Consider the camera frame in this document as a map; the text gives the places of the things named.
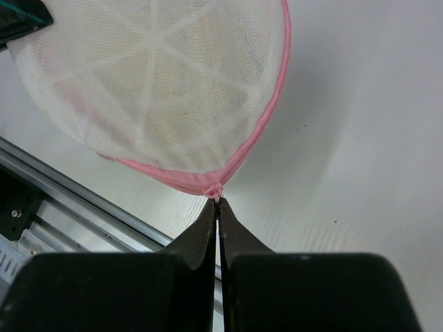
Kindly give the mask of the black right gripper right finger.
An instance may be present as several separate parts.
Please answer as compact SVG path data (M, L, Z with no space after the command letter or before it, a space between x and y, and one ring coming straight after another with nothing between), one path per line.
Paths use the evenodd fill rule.
M421 331L395 267L364 252L277 253L218 203L226 331Z

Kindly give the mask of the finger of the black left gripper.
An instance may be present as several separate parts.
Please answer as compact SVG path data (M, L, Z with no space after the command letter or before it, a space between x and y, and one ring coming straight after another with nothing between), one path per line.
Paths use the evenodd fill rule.
M54 23L48 8L40 0L0 0L1 47Z

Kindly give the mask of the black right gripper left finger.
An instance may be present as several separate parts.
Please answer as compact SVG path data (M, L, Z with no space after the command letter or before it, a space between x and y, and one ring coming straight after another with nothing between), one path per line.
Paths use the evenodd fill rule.
M33 257L1 304L2 331L211 331L217 205L155 253Z

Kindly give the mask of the pink-trimmed mesh laundry bag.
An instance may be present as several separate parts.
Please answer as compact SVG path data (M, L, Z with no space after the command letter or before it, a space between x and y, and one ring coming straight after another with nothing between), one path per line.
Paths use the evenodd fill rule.
M42 1L54 23L7 43L33 102L103 158L222 197L275 111L286 1Z

